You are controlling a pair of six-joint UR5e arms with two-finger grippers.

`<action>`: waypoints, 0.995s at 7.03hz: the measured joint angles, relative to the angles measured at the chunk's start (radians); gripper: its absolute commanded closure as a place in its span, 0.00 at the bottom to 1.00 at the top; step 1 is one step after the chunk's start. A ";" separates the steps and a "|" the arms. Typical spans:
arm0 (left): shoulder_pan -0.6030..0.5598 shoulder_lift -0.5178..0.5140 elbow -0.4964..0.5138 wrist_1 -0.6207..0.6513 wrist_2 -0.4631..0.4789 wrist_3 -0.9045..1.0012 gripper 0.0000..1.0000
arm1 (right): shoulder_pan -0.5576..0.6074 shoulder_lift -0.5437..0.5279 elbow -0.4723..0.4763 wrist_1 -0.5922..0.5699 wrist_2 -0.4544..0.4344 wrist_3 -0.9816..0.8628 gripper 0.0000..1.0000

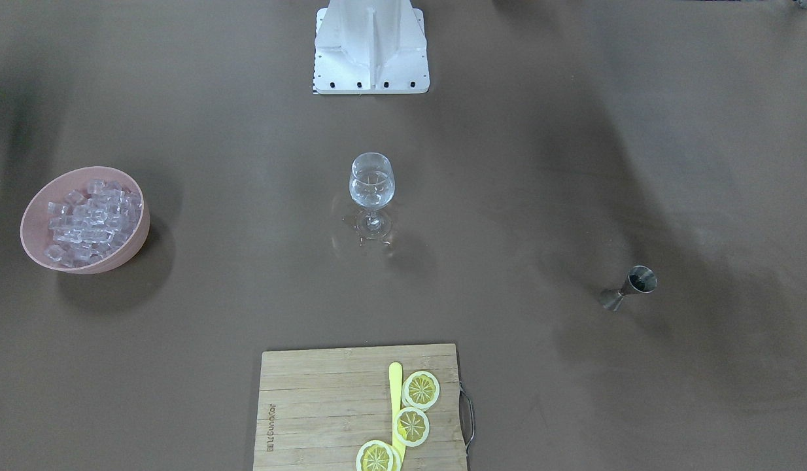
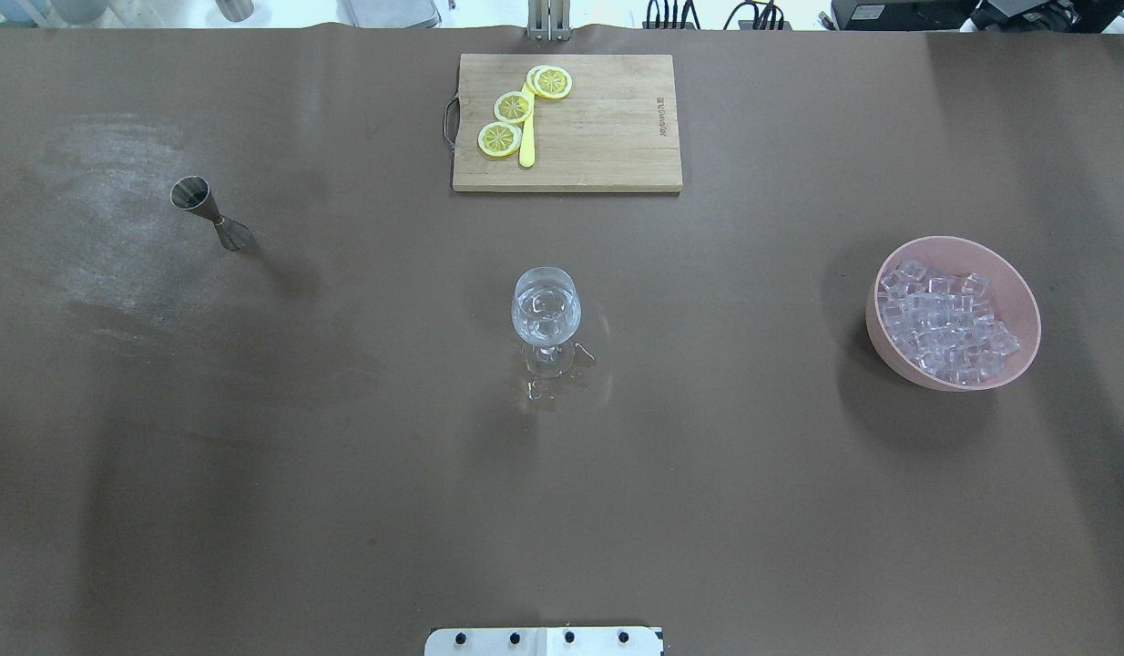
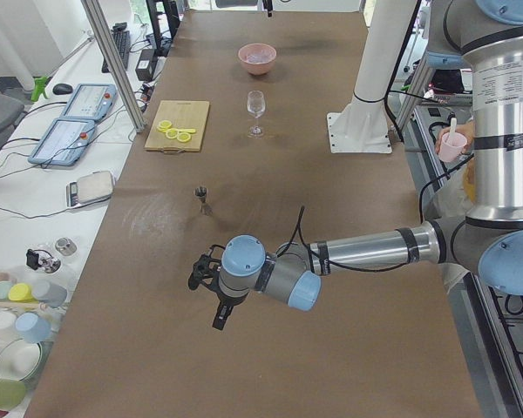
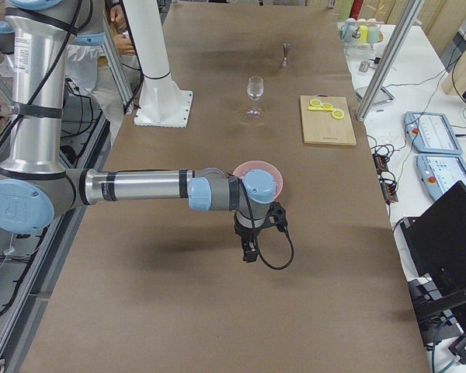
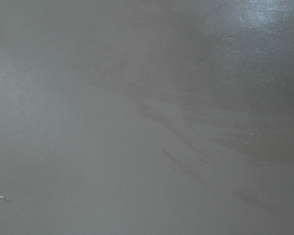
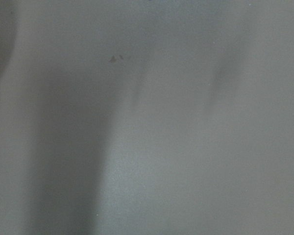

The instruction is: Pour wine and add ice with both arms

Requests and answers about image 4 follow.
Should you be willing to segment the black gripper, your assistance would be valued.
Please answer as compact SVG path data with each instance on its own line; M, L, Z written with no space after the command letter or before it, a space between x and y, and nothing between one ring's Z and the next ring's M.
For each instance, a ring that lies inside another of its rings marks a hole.
M240 211L236 211L235 219L235 233L240 237L243 260L246 263L253 263L258 258L258 243L257 236L260 232L260 227L263 225L263 218L254 219L247 218Z

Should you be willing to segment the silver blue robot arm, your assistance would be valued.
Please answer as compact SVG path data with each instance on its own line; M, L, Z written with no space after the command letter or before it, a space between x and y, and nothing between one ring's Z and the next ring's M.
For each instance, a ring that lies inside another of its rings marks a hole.
M98 1L9 1L15 71L9 157L0 163L0 228L30 234L56 217L100 201L185 198L193 210L232 211L243 258L262 257L258 234L286 225L278 218L275 172L248 167L99 172L67 169L59 160L68 44L102 44Z

